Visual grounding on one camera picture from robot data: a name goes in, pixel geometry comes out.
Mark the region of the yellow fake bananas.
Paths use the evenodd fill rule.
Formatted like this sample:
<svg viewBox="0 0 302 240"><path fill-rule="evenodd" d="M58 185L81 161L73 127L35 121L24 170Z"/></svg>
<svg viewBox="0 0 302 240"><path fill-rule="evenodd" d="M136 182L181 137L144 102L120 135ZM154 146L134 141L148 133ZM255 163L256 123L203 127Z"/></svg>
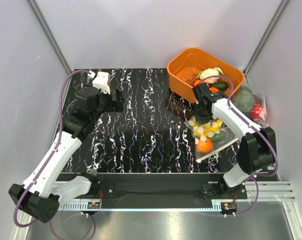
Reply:
<svg viewBox="0 0 302 240"><path fill-rule="evenodd" d="M207 123L195 123L195 127L202 128L204 132L214 132L221 128L223 122L220 119L211 120Z"/></svg>

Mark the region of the clear polka dot zip bag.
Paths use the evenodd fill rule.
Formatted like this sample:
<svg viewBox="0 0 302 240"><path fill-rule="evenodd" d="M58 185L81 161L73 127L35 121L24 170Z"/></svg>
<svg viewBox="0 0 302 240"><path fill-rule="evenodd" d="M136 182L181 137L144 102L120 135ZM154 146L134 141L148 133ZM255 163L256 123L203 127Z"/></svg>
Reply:
<svg viewBox="0 0 302 240"><path fill-rule="evenodd" d="M215 115L207 123L198 123L195 116L192 116L184 124L194 138L197 163L206 161L238 140L231 129Z"/></svg>

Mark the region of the green fake cucumber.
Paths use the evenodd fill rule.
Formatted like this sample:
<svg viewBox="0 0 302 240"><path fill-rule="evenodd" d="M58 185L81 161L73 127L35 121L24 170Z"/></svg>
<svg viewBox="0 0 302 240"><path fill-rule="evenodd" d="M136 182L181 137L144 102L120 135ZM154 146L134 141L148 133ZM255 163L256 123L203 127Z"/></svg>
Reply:
<svg viewBox="0 0 302 240"><path fill-rule="evenodd" d="M228 134L225 131L220 131L219 133L215 133L210 139L212 142L223 142L227 136Z"/></svg>

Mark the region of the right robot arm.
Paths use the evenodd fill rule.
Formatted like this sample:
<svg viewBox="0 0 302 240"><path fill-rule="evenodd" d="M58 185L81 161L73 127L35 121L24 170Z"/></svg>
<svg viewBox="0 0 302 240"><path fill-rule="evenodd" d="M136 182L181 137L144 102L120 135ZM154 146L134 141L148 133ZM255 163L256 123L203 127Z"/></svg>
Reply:
<svg viewBox="0 0 302 240"><path fill-rule="evenodd" d="M274 130L271 127L261 127L250 120L224 92L212 92L206 83L198 83L192 90L196 98L195 118L205 123L215 116L240 140L237 163L224 173L222 183L218 185L219 195L230 198L235 194L236 186L272 165L274 172L267 176L274 176L279 167Z"/></svg>

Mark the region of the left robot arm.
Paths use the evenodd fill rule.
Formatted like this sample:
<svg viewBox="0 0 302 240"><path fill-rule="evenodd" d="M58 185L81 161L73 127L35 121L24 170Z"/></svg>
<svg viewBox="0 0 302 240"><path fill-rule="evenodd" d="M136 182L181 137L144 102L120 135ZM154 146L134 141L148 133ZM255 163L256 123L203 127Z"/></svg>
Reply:
<svg viewBox="0 0 302 240"><path fill-rule="evenodd" d="M72 180L54 184L73 153L94 130L103 113L121 113L123 94L119 89L104 93L94 86L85 86L76 96L72 111L62 119L62 126L52 146L33 173L22 183L14 183L8 193L15 211L22 211L47 223L60 206L78 196L94 198L99 193L99 179L94 173L80 173Z"/></svg>

